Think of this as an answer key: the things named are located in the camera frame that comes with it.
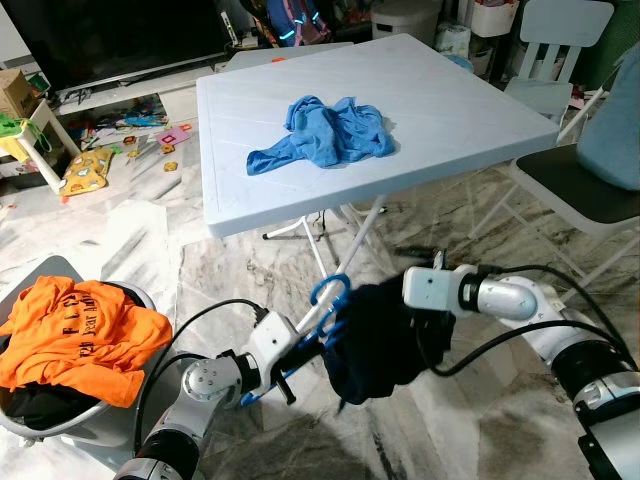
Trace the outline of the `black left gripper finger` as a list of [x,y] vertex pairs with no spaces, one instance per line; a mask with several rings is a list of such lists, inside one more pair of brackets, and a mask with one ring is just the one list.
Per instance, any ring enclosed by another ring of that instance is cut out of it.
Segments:
[[346,334],[346,330],[346,320],[321,320],[311,333],[308,333],[300,340],[300,349],[301,351],[332,349]]

